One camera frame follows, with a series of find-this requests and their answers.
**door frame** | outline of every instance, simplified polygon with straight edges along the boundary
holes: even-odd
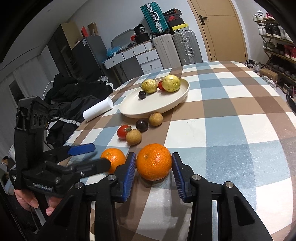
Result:
[[[202,23],[200,22],[200,18],[198,17],[198,13],[195,10],[195,8],[194,8],[193,3],[191,2],[191,0],[187,0],[187,2],[188,2],[189,6],[191,8],[191,11],[193,12],[193,15],[195,17],[195,20],[197,22],[197,25],[198,25],[198,27],[200,29],[200,33],[202,35],[202,39],[203,39],[204,44],[205,44],[205,49],[206,49],[206,52],[207,52],[207,57],[208,57],[209,61],[212,61],[212,57],[211,57],[211,53],[210,53],[210,46],[209,46],[209,44],[207,42],[207,38],[205,36],[205,32],[204,32],[204,29],[202,27]],[[233,11],[235,13],[235,16],[237,18],[237,21],[239,23],[239,28],[240,28],[240,31],[241,31],[241,34],[242,34],[242,40],[243,40],[243,43],[244,43],[244,51],[246,53],[246,60],[247,60],[248,59],[248,52],[247,52],[247,46],[246,46],[246,40],[245,40],[245,37],[244,37],[244,32],[243,32],[243,29],[242,29],[242,24],[241,24],[241,22],[239,20],[239,16],[238,16],[237,11],[236,11],[233,3],[232,3],[232,0],[229,0],[229,2],[231,4],[231,7],[232,7],[232,9],[233,9]]]

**black round fruit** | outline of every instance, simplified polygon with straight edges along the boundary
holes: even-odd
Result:
[[[140,131],[140,132],[145,132],[146,130],[148,130],[148,122],[145,120],[138,120],[136,122],[136,128]]]
[[[140,91],[139,92],[139,98],[140,99],[145,99],[146,98],[146,92],[145,91]]]

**white cable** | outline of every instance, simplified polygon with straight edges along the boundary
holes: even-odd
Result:
[[[44,90],[44,92],[43,92],[42,99],[44,98],[44,94],[45,94],[45,91],[46,91],[46,89],[47,89],[47,86],[45,87],[45,90]]]

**orange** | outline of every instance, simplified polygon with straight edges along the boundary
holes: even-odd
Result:
[[[172,167],[170,151],[161,144],[149,144],[140,150],[136,166],[146,180],[160,180],[168,175]]]
[[[124,153],[117,148],[109,148],[102,152],[101,158],[106,158],[111,162],[109,173],[113,173],[117,166],[126,162]]]

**ceiling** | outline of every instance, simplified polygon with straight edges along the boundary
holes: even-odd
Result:
[[[50,2],[18,35],[3,62],[0,63],[0,72],[9,74],[25,61],[39,55],[57,27],[65,23],[86,1],[53,0]]]

